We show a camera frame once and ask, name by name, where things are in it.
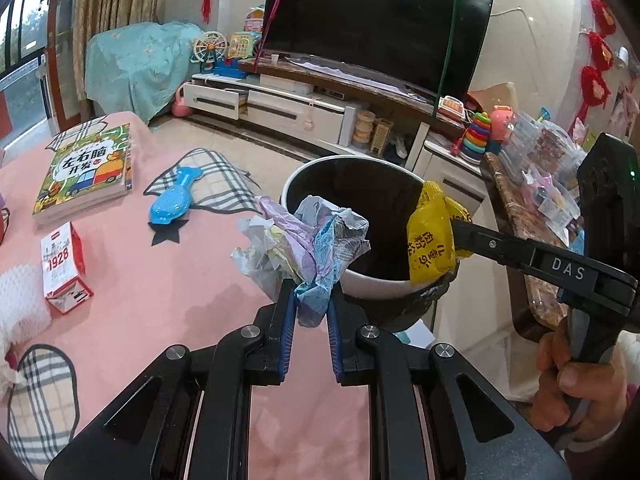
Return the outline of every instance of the green string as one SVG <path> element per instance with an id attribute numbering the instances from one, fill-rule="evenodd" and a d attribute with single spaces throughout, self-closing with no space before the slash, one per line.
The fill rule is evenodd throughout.
<path id="1" fill-rule="evenodd" d="M 453 0 L 453 10 L 451 11 L 451 27 L 449 28 L 449 44 L 447 45 L 447 53 L 444 57 L 444 67 L 442 68 L 442 74 L 440 74 L 440 84 L 438 85 L 438 94 L 436 95 L 436 102 L 433 104 L 433 117 L 438 114 L 438 106 L 440 105 L 440 98 L 442 97 L 442 87 L 444 86 L 444 78 L 447 75 L 449 69 L 449 58 L 451 57 L 451 47 L 453 46 L 453 34 L 456 31 L 456 15 L 458 13 L 458 0 Z"/>

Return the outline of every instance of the trash bin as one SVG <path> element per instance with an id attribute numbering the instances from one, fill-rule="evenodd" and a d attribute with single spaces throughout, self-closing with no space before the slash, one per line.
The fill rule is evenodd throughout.
<path id="1" fill-rule="evenodd" d="M 340 279 L 351 301 L 369 321 L 400 332 L 420 319 L 449 288 L 454 272 L 425 287 L 409 277 L 406 224 L 415 211 L 423 180 L 385 160 L 335 155 L 298 168 L 287 180 L 281 204 L 295 213 L 308 195 L 350 207 L 369 221 L 371 250 L 356 259 Z"/>

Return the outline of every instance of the colorful ring stack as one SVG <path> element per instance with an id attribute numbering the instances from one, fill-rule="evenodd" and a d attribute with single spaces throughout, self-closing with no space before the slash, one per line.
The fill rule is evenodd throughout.
<path id="1" fill-rule="evenodd" d="M 471 126 L 465 130 L 465 137 L 460 146 L 460 156 L 471 164 L 480 164 L 490 134 L 489 115 L 486 112 L 474 114 Z"/>

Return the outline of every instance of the cardboard box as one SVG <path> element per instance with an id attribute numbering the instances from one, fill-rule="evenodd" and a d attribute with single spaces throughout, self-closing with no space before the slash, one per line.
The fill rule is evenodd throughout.
<path id="1" fill-rule="evenodd" d="M 44 298 L 63 314 L 94 295 L 84 282 L 82 242 L 67 222 L 40 241 Z"/>

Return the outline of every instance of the crumpled tissue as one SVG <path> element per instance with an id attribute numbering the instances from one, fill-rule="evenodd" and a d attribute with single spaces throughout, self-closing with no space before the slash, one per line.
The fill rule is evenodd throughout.
<path id="1" fill-rule="evenodd" d="M 238 229 L 249 238 L 248 249 L 235 248 L 231 257 L 240 272 L 249 276 L 271 301 L 277 301 L 282 281 L 312 282 L 316 276 L 313 258 L 314 228 L 268 196 L 257 197 L 264 218 L 238 221 Z"/>
<path id="2" fill-rule="evenodd" d="M 24 383 L 22 374 L 4 360 L 11 345 L 37 336 L 50 324 L 42 268 L 21 265 L 0 274 L 0 397 L 12 384 Z"/>
<path id="3" fill-rule="evenodd" d="M 298 322 L 315 327 L 326 313 L 335 283 L 353 260 L 370 250 L 371 245 L 365 240 L 369 221 L 350 208 L 340 208 L 311 195 L 300 203 L 294 216 L 316 229 L 316 279 L 301 283 L 295 291 L 300 300 Z"/>
<path id="4" fill-rule="evenodd" d="M 326 313 L 331 290 L 349 264 L 370 249 L 369 222 L 351 209 L 308 196 L 291 215 L 268 196 L 257 197 L 264 217 L 238 221 L 248 249 L 231 257 L 271 301 L 286 278 L 298 283 L 298 322 L 315 327 Z"/>

